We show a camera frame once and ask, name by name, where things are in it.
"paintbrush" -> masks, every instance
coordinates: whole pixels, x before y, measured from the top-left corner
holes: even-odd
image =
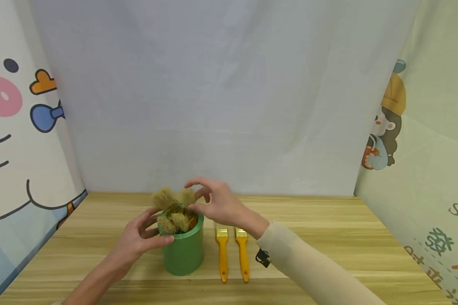
[[[236,243],[239,245],[239,265],[241,267],[241,274],[245,283],[249,282],[249,261],[248,253],[246,251],[246,242],[248,241],[248,234],[245,230],[234,228],[234,235]]]
[[[215,227],[215,240],[219,244],[219,273],[223,283],[228,281],[228,254],[226,251],[226,244],[229,240],[228,229],[225,226],[219,225],[214,222]]]

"black clip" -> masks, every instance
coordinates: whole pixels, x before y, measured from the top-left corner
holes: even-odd
[[[265,268],[268,268],[268,266],[271,263],[271,259],[270,259],[270,256],[268,255],[268,252],[261,250],[261,249],[257,253],[256,260],[258,263],[265,266]]]

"pink pig nose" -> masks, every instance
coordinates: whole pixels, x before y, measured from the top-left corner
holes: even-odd
[[[0,77],[0,116],[13,116],[22,108],[22,94],[6,78]]]

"beige sleeve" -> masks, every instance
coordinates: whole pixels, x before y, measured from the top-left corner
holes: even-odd
[[[258,240],[273,264],[318,305],[385,305],[360,281],[289,229],[271,222]]]

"brush head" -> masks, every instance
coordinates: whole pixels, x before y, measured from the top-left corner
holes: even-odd
[[[172,205],[178,204],[175,194],[169,187],[164,187],[151,196],[151,202],[156,208],[167,211]]]
[[[190,221],[188,220],[187,216],[183,215],[182,213],[173,213],[170,215],[169,219],[171,222],[173,222],[175,227],[183,232],[188,232]]]
[[[197,199],[195,198],[195,192],[192,189],[184,189],[178,194],[180,203],[187,208],[189,205],[193,205]]]
[[[223,226],[223,225],[220,225],[220,224],[215,224],[215,237],[218,238],[218,237],[229,237],[229,232],[228,232],[228,228]]]
[[[248,233],[245,230],[236,227],[234,227],[234,235],[236,237],[248,237]]]
[[[173,235],[176,233],[176,227],[174,223],[171,222],[171,220],[166,218],[165,216],[158,217],[158,225],[161,231],[159,233],[161,234]]]

